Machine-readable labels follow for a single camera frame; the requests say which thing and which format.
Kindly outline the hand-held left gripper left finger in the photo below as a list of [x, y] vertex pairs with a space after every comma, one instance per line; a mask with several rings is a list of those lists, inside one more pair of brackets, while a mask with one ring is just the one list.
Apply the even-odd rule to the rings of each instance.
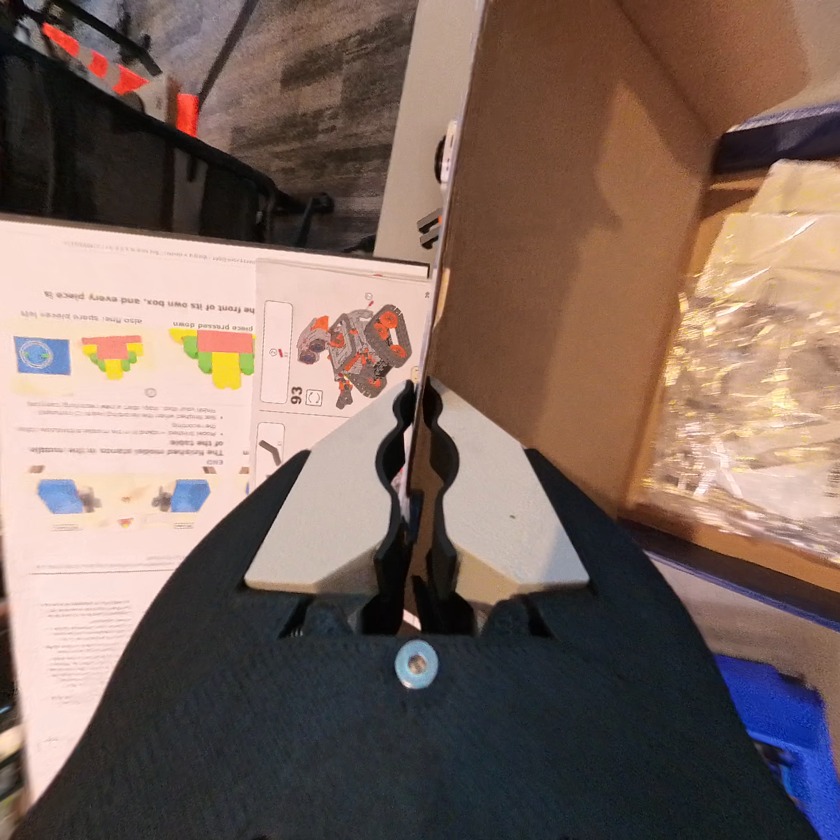
[[302, 453], [245, 573], [249, 588], [345, 600], [361, 632], [396, 634], [411, 546], [393, 480], [414, 412], [415, 384], [405, 381]]

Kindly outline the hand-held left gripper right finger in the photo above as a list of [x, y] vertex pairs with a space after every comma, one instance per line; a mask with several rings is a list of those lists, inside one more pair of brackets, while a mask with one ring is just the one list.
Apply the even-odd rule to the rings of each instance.
[[413, 578], [430, 634], [472, 635], [499, 602], [590, 583], [525, 447], [441, 381], [423, 390], [434, 499], [426, 576]]

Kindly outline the blue toy set box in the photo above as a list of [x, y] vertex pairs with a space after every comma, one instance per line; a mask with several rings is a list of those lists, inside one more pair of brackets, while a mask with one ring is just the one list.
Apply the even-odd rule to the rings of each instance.
[[838, 570], [633, 499], [719, 138], [816, 103], [838, 2], [487, 2], [431, 375], [645, 545], [838, 623]]

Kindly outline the blue plastic bin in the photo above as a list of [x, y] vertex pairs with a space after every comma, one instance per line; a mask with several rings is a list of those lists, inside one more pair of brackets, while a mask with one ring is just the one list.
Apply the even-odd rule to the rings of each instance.
[[732, 702], [773, 777], [822, 839], [839, 838], [839, 784], [822, 695], [771, 665], [717, 654]]

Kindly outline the white instruction sheet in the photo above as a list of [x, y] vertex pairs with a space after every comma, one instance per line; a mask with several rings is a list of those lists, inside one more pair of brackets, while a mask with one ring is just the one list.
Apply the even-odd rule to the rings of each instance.
[[142, 615], [251, 489], [260, 259], [338, 256], [2, 217], [2, 552], [24, 801]]

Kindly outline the toy instruction booklet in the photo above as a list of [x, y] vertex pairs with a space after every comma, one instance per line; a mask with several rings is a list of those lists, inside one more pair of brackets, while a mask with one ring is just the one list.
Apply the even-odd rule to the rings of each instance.
[[380, 396], [415, 382], [428, 268], [351, 256], [260, 259], [251, 489]]

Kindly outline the pile of plastic parts bags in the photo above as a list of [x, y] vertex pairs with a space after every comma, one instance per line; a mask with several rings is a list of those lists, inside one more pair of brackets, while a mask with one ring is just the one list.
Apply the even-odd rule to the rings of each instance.
[[838, 161], [709, 199], [637, 500], [838, 565]]

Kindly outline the orange striped barrier bar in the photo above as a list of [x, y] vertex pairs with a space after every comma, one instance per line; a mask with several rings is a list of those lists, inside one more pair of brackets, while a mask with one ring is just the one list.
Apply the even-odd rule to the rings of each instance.
[[82, 75], [102, 90], [121, 97], [150, 84], [148, 78], [84, 46], [50, 23], [41, 24], [40, 31], [50, 46], [58, 48], [63, 59], [69, 59], [73, 67], [82, 69]]

